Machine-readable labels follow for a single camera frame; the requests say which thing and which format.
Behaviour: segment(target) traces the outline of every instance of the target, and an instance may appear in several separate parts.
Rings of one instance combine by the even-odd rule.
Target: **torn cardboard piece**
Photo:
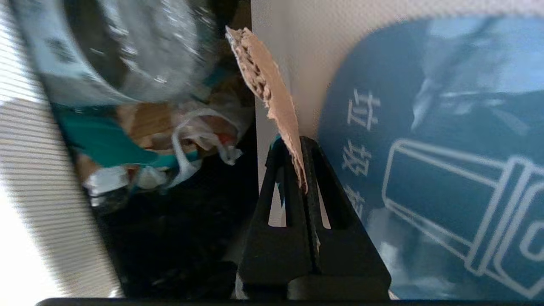
[[[264,101],[268,109],[268,118],[276,122],[280,136],[291,154],[299,187],[307,192],[299,124],[293,97],[283,82],[276,62],[264,43],[247,28],[233,30],[227,27],[226,36],[245,83]]]

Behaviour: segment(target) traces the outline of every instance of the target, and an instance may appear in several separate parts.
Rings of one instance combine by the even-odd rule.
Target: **white line drawing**
[[[353,121],[370,131],[372,125],[378,123],[378,119],[374,116],[374,107],[381,106],[380,99],[375,98],[372,92],[369,92],[368,95],[361,95],[357,92],[357,89],[353,90],[353,95],[355,97],[355,106],[353,100],[349,100],[348,125]]]
[[[462,237],[388,196],[387,187],[394,179],[391,171],[398,155],[456,174],[492,192],[473,236],[469,239]],[[515,251],[511,247],[516,243],[518,252],[537,269],[544,261],[544,246],[538,249],[534,245],[538,242],[536,237],[544,230],[544,220],[542,215],[527,216],[531,205],[541,205],[536,197],[542,193],[544,168],[525,157],[511,156],[503,162],[409,139],[399,139],[391,146],[382,186],[382,199],[389,210],[462,259],[471,273],[488,275],[527,298],[533,298],[544,290],[544,271],[538,281],[527,285],[509,275],[502,263],[506,254]],[[519,238],[522,224],[525,233],[523,238]]]
[[[342,169],[349,168],[356,176],[368,175],[372,154],[365,149],[364,145],[358,148],[351,143],[351,140],[348,140],[348,146],[344,147],[342,156],[344,158]]]
[[[351,189],[349,185],[344,186],[345,194],[348,196],[349,201],[351,202],[351,205],[353,209],[355,210],[355,213],[361,218],[363,215],[363,204],[364,204],[364,198],[361,196],[359,191],[354,191]]]

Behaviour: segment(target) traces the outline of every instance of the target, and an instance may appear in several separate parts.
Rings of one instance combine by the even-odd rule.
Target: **brown paper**
[[[233,30],[227,27],[226,36],[245,83],[264,101],[268,108],[268,118],[276,122],[280,136],[291,154],[299,187],[307,192],[299,124],[293,98],[283,82],[276,62],[264,43],[247,28]]]

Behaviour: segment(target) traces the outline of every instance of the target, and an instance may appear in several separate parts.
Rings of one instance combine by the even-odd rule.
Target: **battery icon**
[[[385,206],[464,261],[527,298],[544,289],[544,168],[410,139],[393,143]]]

